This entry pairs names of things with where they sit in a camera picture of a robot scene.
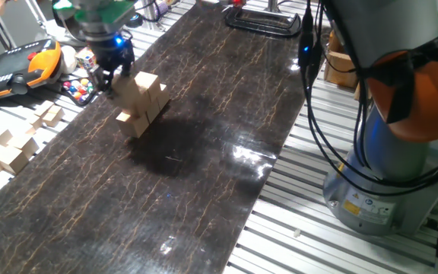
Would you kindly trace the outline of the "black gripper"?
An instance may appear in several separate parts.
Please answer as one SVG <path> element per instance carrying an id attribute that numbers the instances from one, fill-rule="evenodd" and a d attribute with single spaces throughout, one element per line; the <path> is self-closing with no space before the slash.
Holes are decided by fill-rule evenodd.
<path id="1" fill-rule="evenodd" d="M 132 41 L 118 34 L 108 40 L 89 41 L 87 44 L 98 64 L 90 70 L 93 86 L 107 97 L 113 97 L 113 72 L 121 66 L 121 76 L 131 74 L 135 61 Z"/>

